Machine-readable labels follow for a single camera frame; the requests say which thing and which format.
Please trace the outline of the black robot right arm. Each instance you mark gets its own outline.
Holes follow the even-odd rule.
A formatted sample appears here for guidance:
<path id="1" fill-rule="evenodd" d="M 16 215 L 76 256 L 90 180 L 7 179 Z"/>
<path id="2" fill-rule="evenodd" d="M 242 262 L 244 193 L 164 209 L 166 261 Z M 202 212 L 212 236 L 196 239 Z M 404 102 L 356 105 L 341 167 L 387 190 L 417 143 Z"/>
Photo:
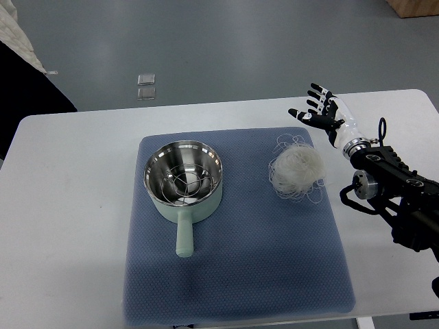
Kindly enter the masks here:
<path id="1" fill-rule="evenodd" d="M 343 148 L 356 172 L 340 191 L 342 203 L 379 215 L 392 228 L 393 242 L 438 258 L 438 183 L 419 175 L 390 146 L 372 147 L 360 138 Z"/>

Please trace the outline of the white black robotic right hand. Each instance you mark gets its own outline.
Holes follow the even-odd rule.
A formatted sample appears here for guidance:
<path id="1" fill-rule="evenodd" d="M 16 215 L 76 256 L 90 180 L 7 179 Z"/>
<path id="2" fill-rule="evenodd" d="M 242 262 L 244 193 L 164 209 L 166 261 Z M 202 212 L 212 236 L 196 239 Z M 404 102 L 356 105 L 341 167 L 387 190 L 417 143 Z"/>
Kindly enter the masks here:
<path id="1" fill-rule="evenodd" d="M 348 106 L 328 89 L 311 83 L 306 112 L 290 108 L 288 113 L 301 123 L 324 130 L 330 144 L 345 154 L 354 147 L 369 147 L 370 141 L 359 131 Z"/>

